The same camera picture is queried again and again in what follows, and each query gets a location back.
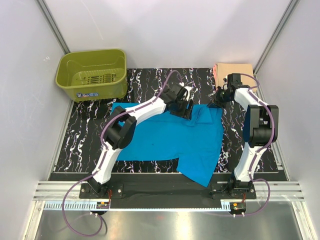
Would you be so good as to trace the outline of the blue t shirt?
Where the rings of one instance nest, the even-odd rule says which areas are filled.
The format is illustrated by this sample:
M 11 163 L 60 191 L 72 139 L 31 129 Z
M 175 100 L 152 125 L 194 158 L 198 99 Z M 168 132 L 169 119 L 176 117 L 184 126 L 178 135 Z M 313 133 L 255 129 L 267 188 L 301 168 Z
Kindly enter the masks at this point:
M 177 171 L 207 187 L 218 163 L 224 128 L 223 111 L 196 104 L 191 119 L 165 112 L 140 123 L 118 161 L 178 159 Z

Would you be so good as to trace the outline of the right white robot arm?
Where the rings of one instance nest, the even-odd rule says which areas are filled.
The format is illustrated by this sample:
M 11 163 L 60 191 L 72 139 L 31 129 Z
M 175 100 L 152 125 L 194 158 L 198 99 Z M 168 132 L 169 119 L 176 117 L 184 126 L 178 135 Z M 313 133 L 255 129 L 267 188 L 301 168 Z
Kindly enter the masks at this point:
M 221 189 L 212 187 L 214 199 L 236 199 L 243 198 L 245 194 L 254 194 L 255 169 L 261 156 L 278 137 L 279 108 L 276 105 L 265 103 L 247 87 L 219 87 L 208 107 L 223 108 L 231 101 L 237 102 L 245 110 L 242 128 L 244 149 L 227 183 Z

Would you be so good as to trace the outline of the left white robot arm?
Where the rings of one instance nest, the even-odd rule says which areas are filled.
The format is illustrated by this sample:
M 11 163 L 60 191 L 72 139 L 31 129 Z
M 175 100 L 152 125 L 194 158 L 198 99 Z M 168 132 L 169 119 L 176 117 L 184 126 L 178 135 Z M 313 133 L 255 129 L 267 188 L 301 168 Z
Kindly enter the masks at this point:
M 102 151 L 92 176 L 87 180 L 90 192 L 97 198 L 108 193 L 107 182 L 121 153 L 132 142 L 136 127 L 143 121 L 165 112 L 190 120 L 194 101 L 189 97 L 152 97 L 134 107 L 117 106 L 101 133 Z

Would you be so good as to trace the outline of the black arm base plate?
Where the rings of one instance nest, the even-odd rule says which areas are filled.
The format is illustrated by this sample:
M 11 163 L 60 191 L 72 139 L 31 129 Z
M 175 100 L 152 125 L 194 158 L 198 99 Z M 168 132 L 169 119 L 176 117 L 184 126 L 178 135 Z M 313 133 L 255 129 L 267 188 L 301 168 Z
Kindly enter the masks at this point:
M 211 182 L 204 187 L 194 181 L 109 181 L 94 191 L 89 183 L 82 183 L 79 190 L 81 199 L 125 199 L 131 196 L 190 196 L 210 197 L 214 200 L 255 200 L 256 190 L 252 182 L 229 183 Z

